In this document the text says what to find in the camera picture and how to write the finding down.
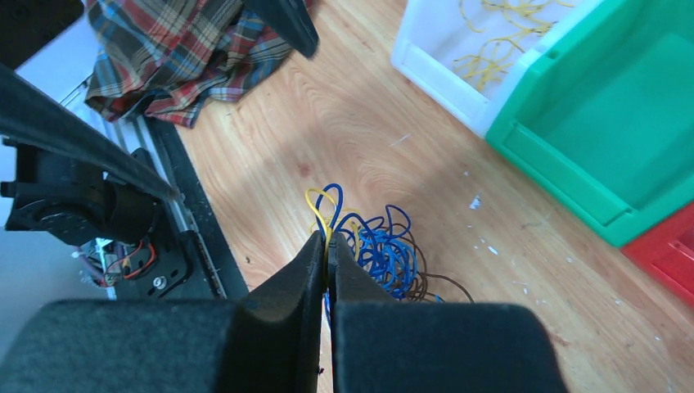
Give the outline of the green plastic bin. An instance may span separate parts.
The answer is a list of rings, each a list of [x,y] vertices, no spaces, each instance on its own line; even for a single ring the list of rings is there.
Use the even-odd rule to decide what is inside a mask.
[[[612,246],[684,207],[692,2],[602,2],[529,67],[486,138]]]

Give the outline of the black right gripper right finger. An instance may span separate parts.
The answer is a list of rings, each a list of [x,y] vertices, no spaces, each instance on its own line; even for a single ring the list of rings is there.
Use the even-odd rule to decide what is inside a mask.
[[[548,331],[524,306],[397,301],[340,235],[328,282],[337,392],[567,391]]]

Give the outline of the white translucent plastic bin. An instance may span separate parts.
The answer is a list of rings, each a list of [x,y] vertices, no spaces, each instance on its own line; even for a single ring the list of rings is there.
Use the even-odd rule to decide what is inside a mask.
[[[391,64],[484,138],[528,68],[597,1],[409,1]]]

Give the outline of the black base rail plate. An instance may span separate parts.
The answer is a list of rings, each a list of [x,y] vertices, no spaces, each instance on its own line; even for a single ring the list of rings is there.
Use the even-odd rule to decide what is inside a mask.
[[[90,241],[72,252],[85,283],[111,300],[229,299],[249,290],[174,126],[137,117],[88,124],[178,188],[144,246]]]

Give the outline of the red plastic bin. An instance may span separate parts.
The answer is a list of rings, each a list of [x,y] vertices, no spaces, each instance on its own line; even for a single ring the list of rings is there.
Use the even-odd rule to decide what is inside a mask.
[[[693,306],[693,204],[620,248],[641,270]]]

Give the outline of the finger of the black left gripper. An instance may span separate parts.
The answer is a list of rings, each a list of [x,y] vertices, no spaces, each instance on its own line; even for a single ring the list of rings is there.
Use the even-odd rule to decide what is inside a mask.
[[[245,0],[244,4],[302,56],[315,56],[319,36],[303,1]]]

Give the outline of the plaid cloth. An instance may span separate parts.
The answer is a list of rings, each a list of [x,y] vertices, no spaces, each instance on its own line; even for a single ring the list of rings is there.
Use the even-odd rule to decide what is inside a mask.
[[[291,45],[245,1],[88,1],[100,45],[85,104],[191,128],[207,99],[238,102]]]

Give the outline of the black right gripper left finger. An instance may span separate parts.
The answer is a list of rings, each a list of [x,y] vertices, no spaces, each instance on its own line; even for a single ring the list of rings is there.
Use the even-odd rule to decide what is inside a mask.
[[[314,233],[240,300],[61,300],[21,329],[4,392],[314,392],[322,262]]]

